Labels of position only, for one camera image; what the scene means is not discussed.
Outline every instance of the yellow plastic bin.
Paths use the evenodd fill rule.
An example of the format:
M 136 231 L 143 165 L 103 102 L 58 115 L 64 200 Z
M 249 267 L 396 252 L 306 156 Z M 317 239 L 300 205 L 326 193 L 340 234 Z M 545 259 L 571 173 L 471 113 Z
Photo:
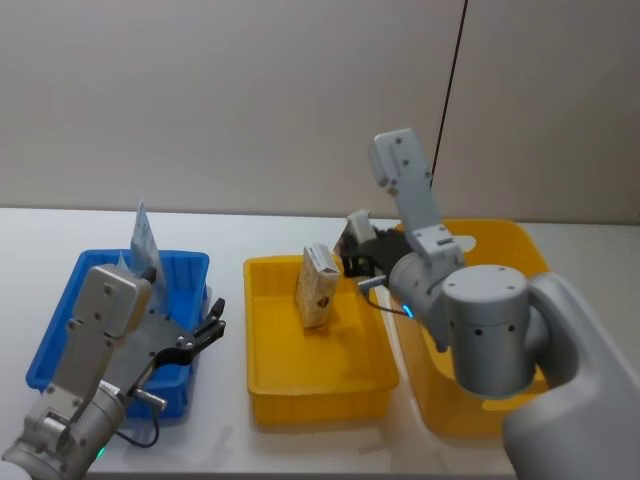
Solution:
M 548 266 L 529 235 L 505 220 L 445 220 L 454 235 L 471 236 L 475 247 L 465 253 L 467 265 L 498 264 L 531 277 Z M 422 419 L 439 435 L 492 438 L 500 435 L 502 420 L 536 394 L 546 390 L 540 371 L 524 393 L 507 400 L 483 400 L 464 391 L 455 381 L 451 353 L 438 353 L 427 331 L 415 320 L 395 315 L 411 385 Z
M 256 423 L 385 415 L 398 371 L 380 312 L 342 277 L 327 326 L 305 331 L 294 300 L 301 265 L 301 256 L 244 265 L 247 384 Z

